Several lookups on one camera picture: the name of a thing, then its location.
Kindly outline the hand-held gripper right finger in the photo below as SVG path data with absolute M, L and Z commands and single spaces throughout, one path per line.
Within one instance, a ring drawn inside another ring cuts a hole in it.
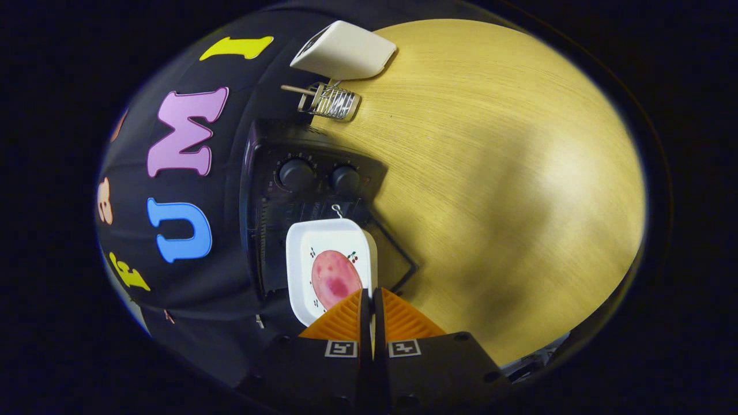
M 374 362 L 390 414 L 478 414 L 512 383 L 468 331 L 448 333 L 390 290 L 374 292 Z

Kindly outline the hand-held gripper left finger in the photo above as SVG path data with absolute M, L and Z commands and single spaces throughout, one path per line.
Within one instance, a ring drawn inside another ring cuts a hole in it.
M 298 335 L 269 342 L 238 392 L 277 413 L 354 414 L 371 368 L 371 299 L 356 290 Z

